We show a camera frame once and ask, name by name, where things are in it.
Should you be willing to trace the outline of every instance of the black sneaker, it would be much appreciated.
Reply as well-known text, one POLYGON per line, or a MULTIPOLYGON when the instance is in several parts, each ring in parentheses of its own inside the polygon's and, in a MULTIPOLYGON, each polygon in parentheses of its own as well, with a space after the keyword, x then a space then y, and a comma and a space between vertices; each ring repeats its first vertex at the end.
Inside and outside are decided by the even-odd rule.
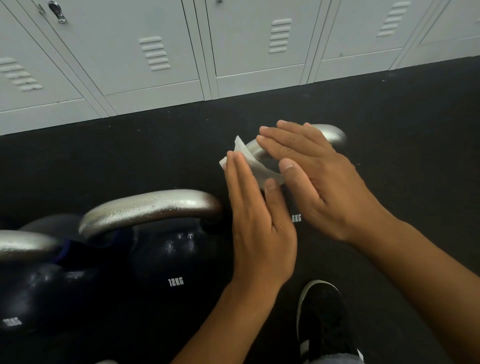
POLYGON ((323 280, 311 281, 300 295, 297 337, 301 363, 336 354, 352 363, 363 361, 353 343, 349 313, 342 296, 333 284, 323 280))

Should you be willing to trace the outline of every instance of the left hand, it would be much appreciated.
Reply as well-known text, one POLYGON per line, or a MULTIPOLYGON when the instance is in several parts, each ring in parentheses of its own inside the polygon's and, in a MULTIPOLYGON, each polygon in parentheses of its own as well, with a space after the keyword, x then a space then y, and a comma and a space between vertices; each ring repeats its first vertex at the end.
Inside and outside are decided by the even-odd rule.
POLYGON ((243 154, 229 151, 227 157, 235 253, 231 285, 242 292, 270 292, 276 297, 293 273, 297 232, 278 183, 265 182, 264 200, 243 154))

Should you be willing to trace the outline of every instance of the silver kettlebell handle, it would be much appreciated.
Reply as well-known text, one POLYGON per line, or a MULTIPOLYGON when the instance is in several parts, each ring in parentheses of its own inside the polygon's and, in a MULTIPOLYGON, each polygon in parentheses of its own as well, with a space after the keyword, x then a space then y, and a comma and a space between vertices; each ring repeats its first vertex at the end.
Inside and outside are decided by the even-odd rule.
MULTIPOLYGON (((328 124, 312 124, 312 126, 320 130, 325 135, 325 138, 327 138, 328 142, 336 151, 345 149, 347 145, 347 136, 343 131, 341 131, 341 129, 328 124)), ((258 145, 255 139, 249 142, 246 147, 253 157, 259 162, 264 162, 271 158, 271 156, 258 145)))
POLYGON ((0 262, 45 262, 60 256, 65 240, 38 232, 0 230, 0 262))
POLYGON ((166 190, 119 198, 87 212, 78 232, 86 239, 104 232, 166 218, 220 219, 216 197, 196 190, 166 190))

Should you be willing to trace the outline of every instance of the finger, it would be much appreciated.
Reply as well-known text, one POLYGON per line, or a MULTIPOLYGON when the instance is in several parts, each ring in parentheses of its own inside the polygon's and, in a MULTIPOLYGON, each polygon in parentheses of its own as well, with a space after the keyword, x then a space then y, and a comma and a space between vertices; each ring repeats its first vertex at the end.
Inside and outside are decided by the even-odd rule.
POLYGON ((277 230, 285 230, 288 226, 292 226, 292 219, 278 182, 273 178, 269 178, 265 181, 264 190, 265 202, 272 216, 272 225, 277 230))
POLYGON ((307 171, 314 170, 315 166, 312 162, 312 157, 305 156, 293 149, 283 146, 273 139, 265 138, 262 135, 257 136, 257 143, 264 150, 267 151, 276 160, 282 160, 283 158, 289 158, 296 161, 302 168, 307 171))
POLYGON ((309 122, 304 123, 303 125, 299 125, 295 122, 289 122, 285 120, 279 120, 276 123, 277 128, 286 130, 291 133, 302 134, 305 138, 311 140, 315 144, 327 148, 331 148, 331 144, 328 142, 325 135, 312 126, 309 122))
POLYGON ((240 152, 235 152, 235 166, 237 168, 237 177, 241 189, 242 197, 250 204, 264 201, 258 182, 253 176, 252 170, 240 152))
POLYGON ((232 211, 242 206, 242 196, 240 184, 237 176, 237 168, 235 166, 235 153, 227 152, 227 162, 225 164, 225 179, 227 180, 228 197, 232 205, 232 211))
POLYGON ((302 134, 291 133, 278 128, 260 128, 260 135, 276 140, 283 146, 287 146, 296 152, 306 156, 319 157, 324 154, 324 148, 307 139, 302 134))
POLYGON ((285 158, 278 164, 285 184, 297 202, 297 206, 304 215, 305 211, 312 211, 312 206, 322 208, 324 201, 308 178, 305 171, 294 160, 285 158))

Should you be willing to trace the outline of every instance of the right hand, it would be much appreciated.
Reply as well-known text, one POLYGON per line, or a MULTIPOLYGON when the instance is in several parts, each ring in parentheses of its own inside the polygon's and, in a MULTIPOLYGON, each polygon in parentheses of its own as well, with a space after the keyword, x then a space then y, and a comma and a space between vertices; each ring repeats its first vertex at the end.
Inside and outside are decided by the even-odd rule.
POLYGON ((277 128, 261 127, 257 142, 280 161, 302 217, 326 235, 356 244, 395 219, 347 157, 310 124, 280 120, 277 128))

